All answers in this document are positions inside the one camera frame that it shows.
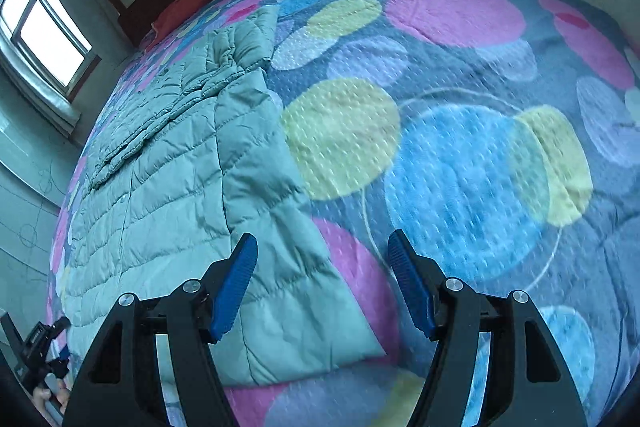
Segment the person's left hand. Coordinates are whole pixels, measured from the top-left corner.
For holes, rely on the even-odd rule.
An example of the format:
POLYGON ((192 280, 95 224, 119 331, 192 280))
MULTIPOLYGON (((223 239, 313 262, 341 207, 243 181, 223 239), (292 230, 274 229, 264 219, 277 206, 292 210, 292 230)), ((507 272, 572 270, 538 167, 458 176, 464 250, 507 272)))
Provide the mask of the person's left hand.
POLYGON ((30 401, 50 426, 61 426, 70 401, 70 388, 64 379, 57 379, 52 388, 35 387, 30 401))

